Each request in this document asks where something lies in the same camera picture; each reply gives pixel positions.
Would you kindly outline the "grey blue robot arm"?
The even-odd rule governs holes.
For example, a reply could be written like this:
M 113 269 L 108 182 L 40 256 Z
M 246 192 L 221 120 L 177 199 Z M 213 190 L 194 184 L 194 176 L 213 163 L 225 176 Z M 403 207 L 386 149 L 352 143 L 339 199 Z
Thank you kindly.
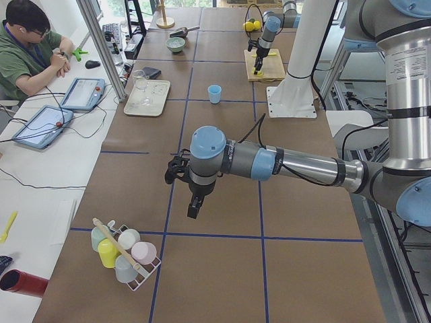
M 430 2 L 350 1 L 344 40 L 350 50 L 385 54 L 389 157 L 383 163 L 317 155 L 311 77 L 333 19 L 335 1 L 307 1 L 298 22 L 285 79 L 269 91 L 272 117 L 288 119 L 293 149 L 229 140 L 213 126 L 191 139 L 186 180 L 192 193 L 187 215 L 195 218 L 218 174 L 265 181 L 273 175 L 340 186 L 410 223 L 430 225 Z
M 263 59 L 268 56 L 272 43 L 278 33 L 284 28 L 297 28 L 300 14 L 296 10 L 296 1 L 282 1 L 282 13 L 266 11 L 263 14 L 263 31 L 257 40 L 249 40 L 248 51 L 256 50 L 253 73 L 258 75 L 263 66 Z

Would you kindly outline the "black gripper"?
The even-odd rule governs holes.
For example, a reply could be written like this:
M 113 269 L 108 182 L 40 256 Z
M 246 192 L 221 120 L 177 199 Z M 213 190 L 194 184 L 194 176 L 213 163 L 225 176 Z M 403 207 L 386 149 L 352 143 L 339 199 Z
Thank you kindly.
M 208 185 L 197 184 L 193 181 L 189 183 L 189 189 L 192 192 L 192 198 L 188 206 L 187 217 L 191 219 L 197 218 L 205 197 L 212 193 L 215 184 L 215 181 Z
M 257 50 L 256 50 L 256 59 L 255 59 L 255 66 L 262 66 L 263 65 L 263 59 L 265 57 L 267 57 L 268 54 L 269 54 L 269 49 L 268 48 L 262 48 L 262 47 L 257 48 Z M 260 67 L 254 67 L 253 71 L 254 70 L 261 71 L 261 68 Z

